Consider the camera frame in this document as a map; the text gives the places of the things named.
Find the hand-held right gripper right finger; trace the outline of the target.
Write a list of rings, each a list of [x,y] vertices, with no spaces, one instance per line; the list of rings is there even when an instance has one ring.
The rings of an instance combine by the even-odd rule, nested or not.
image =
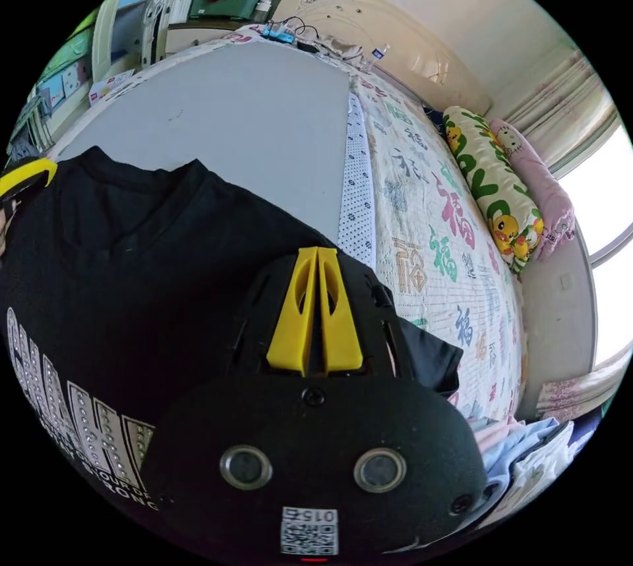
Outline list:
[[[363,354],[355,328],[337,250],[318,249],[321,335],[328,375],[356,372]]]

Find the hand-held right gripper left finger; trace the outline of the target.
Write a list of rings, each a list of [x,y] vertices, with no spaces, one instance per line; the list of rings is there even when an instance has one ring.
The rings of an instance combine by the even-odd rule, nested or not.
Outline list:
[[[299,249],[266,354],[268,365],[305,377],[308,372],[317,293],[318,248]]]

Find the person's left hand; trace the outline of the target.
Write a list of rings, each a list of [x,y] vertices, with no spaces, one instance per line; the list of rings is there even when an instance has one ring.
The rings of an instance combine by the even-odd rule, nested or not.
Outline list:
[[[7,247],[7,234],[9,227],[11,225],[11,221],[16,212],[16,208],[18,206],[18,202],[16,200],[11,200],[5,202],[1,206],[1,238],[0,238],[0,257],[2,258]]]

